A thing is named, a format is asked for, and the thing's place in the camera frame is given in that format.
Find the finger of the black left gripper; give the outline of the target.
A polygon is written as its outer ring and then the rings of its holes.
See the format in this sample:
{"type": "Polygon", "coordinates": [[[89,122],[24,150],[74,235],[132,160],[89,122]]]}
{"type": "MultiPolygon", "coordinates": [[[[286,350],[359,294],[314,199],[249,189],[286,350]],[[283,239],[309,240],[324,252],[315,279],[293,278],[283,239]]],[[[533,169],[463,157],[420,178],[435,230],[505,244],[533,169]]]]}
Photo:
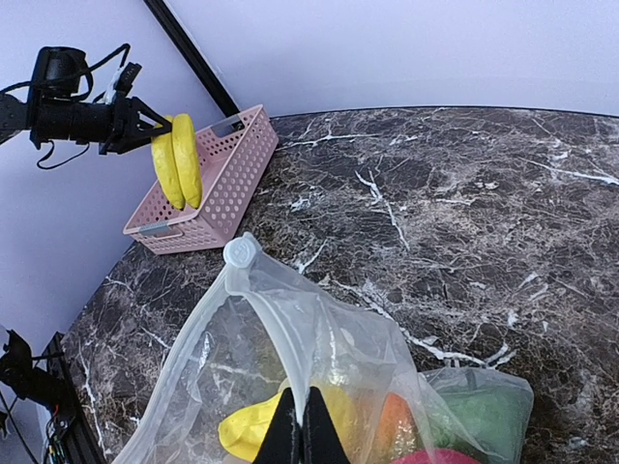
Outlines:
{"type": "Polygon", "coordinates": [[[146,130],[131,130],[127,134],[123,134],[119,140],[115,142],[116,153],[127,153],[145,145],[149,145],[156,137],[170,134],[172,127],[170,125],[164,127],[152,127],[146,130]]]}
{"type": "Polygon", "coordinates": [[[137,118],[137,125],[142,130],[172,129],[170,120],[157,113],[142,99],[134,98],[134,110],[137,118]]]}

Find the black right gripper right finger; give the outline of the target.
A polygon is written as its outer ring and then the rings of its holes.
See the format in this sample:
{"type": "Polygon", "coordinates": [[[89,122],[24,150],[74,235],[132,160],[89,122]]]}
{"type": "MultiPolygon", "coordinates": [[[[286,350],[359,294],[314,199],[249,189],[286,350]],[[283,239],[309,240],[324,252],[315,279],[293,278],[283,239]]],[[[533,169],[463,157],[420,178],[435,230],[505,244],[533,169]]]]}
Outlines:
{"type": "Polygon", "coordinates": [[[348,464],[319,388],[311,387],[306,403],[303,426],[302,462],[308,464],[348,464]]]}

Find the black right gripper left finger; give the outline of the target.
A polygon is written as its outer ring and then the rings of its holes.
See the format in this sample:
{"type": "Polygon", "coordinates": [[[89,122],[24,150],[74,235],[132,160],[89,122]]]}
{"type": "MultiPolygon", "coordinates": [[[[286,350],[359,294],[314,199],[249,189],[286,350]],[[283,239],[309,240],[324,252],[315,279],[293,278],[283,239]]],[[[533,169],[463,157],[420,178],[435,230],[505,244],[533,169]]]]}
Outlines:
{"type": "Polygon", "coordinates": [[[297,422],[293,393],[285,389],[253,464],[300,462],[301,427],[297,422]]]}

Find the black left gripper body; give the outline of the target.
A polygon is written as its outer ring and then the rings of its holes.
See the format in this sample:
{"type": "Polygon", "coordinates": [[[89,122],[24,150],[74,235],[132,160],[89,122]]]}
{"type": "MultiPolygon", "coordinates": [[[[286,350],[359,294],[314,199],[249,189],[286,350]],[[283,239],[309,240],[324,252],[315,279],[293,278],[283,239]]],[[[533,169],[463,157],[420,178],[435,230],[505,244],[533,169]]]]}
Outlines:
{"type": "Polygon", "coordinates": [[[115,152],[123,134],[141,130],[134,98],[118,96],[112,104],[40,99],[28,103],[30,140],[37,149],[56,140],[99,144],[99,154],[115,152]]]}

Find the yellow fake banana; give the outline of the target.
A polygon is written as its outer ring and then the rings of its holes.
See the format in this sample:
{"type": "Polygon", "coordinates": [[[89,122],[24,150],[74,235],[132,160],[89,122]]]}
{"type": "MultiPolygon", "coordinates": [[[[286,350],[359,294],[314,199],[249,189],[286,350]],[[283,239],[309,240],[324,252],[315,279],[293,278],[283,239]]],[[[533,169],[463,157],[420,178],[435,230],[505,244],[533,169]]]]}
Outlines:
{"type": "Polygon", "coordinates": [[[202,180],[192,118],[183,113],[167,116],[171,132],[152,138],[151,154],[162,192],[177,210],[198,209],[202,180]]]}

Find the yellow fake lemon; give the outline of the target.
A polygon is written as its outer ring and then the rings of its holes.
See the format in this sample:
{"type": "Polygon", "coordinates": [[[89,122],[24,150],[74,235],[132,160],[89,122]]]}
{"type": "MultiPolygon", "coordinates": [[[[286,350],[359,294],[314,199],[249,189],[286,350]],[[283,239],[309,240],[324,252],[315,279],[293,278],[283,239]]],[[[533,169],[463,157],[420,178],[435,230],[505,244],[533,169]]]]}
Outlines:
{"type": "MultiPolygon", "coordinates": [[[[325,401],[339,441],[348,457],[358,446],[359,408],[340,387],[326,385],[319,390],[325,401]]],[[[268,400],[242,408],[221,421],[219,439],[231,455],[250,461],[257,456],[279,405],[283,388],[268,400]]]]}

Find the clear zip top bag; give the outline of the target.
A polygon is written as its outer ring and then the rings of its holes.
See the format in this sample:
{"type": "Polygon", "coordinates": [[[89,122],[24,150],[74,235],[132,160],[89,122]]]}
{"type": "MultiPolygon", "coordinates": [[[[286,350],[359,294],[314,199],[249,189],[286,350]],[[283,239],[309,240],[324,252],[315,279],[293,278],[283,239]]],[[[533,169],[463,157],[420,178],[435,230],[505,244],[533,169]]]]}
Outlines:
{"type": "Polygon", "coordinates": [[[219,425],[234,412],[290,388],[301,427],[311,387],[342,388],[359,408],[349,463],[392,463],[419,450],[457,450],[480,463],[517,463],[489,452],[441,448],[434,426],[451,412],[438,391],[481,385],[528,387],[481,367],[417,369],[400,326],[342,303],[272,258],[251,234],[229,242],[224,265],[179,332],[121,463],[252,463],[221,445],[219,425]],[[380,454],[375,432],[386,395],[404,398],[417,427],[403,453],[380,454]]]}

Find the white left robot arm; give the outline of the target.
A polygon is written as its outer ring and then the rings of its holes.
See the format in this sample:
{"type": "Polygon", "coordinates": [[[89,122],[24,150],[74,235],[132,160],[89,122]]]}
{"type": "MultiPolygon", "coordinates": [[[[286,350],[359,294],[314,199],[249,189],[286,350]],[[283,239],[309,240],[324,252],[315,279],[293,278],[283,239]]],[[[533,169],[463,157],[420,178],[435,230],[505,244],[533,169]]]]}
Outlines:
{"type": "Polygon", "coordinates": [[[51,141],[96,143],[99,153],[125,154],[170,133],[172,124],[142,100],[118,98],[112,104],[42,99],[22,102],[1,96],[1,141],[30,132],[36,148],[51,141]]]}

